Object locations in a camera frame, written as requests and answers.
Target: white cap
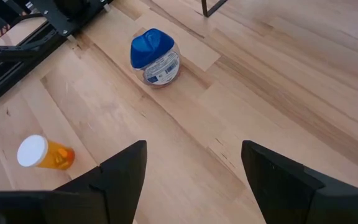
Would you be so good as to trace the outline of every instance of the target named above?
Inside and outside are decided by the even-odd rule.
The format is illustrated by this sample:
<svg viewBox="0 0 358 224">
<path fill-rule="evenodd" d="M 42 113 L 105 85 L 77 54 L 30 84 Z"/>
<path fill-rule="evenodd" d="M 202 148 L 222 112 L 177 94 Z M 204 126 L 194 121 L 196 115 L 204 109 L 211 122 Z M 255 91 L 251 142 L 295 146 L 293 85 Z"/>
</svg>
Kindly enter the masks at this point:
<svg viewBox="0 0 358 224">
<path fill-rule="evenodd" d="M 48 152 L 48 141 L 40 135 L 26 138 L 17 150 L 17 161 L 24 167 L 40 164 Z"/>
</svg>

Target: metal frame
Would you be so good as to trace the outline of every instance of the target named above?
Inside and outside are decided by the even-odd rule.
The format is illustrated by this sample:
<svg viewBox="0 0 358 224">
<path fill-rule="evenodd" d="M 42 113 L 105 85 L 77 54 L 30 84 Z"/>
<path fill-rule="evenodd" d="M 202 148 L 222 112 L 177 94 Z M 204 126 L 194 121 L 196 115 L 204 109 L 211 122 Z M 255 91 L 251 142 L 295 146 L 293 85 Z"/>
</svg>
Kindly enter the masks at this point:
<svg viewBox="0 0 358 224">
<path fill-rule="evenodd" d="M 216 10 L 218 10 L 223 3 L 225 3 L 227 0 L 219 0 L 214 6 L 212 6 L 209 10 L 207 10 L 206 7 L 206 0 L 201 0 L 201 5 L 203 7 L 203 14 L 205 17 L 211 16 Z"/>
<path fill-rule="evenodd" d="M 101 0 L 101 3 L 104 4 L 109 4 L 110 2 L 112 2 L 112 0 Z M 72 29 L 69 34 L 82 28 L 102 10 L 103 6 L 98 7 L 98 10 L 93 11 L 94 13 L 87 14 L 78 24 L 78 27 Z M 0 49 L 0 97 L 10 88 L 12 88 L 18 81 L 25 77 L 40 62 L 48 57 L 54 50 L 62 45 L 66 39 L 66 37 L 58 33 L 56 28 L 54 28 L 50 22 L 44 22 L 37 30 L 35 30 L 22 42 L 14 47 L 15 49 L 16 47 L 19 47 L 22 48 L 21 50 L 29 50 L 28 46 L 36 46 L 37 50 L 30 52 L 21 50 L 19 52 L 11 52 L 8 50 L 4 53 L 1 53 Z M 45 42 L 38 46 L 38 43 L 42 40 Z M 22 57 L 20 59 L 14 60 L 13 58 L 19 54 L 22 54 Z"/>
</svg>

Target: blue cap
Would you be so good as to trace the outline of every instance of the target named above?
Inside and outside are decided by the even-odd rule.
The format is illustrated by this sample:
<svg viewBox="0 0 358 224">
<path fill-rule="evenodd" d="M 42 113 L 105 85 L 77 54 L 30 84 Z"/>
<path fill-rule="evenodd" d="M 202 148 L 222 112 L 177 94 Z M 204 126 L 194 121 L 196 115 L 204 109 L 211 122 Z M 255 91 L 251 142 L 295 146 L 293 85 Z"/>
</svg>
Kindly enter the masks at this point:
<svg viewBox="0 0 358 224">
<path fill-rule="evenodd" d="M 136 37 L 131 44 L 131 65 L 143 68 L 167 53 L 174 45 L 173 39 L 158 29 L 149 29 Z"/>
</svg>

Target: wood grain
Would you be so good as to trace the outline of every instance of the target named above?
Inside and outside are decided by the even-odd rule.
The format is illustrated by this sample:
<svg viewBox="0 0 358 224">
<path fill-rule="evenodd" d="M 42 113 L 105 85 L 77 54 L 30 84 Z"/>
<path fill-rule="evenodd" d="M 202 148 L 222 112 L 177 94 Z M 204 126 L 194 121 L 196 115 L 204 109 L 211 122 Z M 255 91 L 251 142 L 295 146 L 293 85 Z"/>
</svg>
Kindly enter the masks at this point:
<svg viewBox="0 0 358 224">
<path fill-rule="evenodd" d="M 139 139 L 138 224 L 264 223 L 245 139 L 358 187 L 358 1 L 229 0 L 208 19 L 197 0 L 111 8 L 0 98 L 0 189 L 53 189 Z M 152 27 L 182 54 L 181 77 L 158 90 L 129 60 Z M 73 147 L 73 167 L 20 167 L 30 134 Z"/>
</svg>

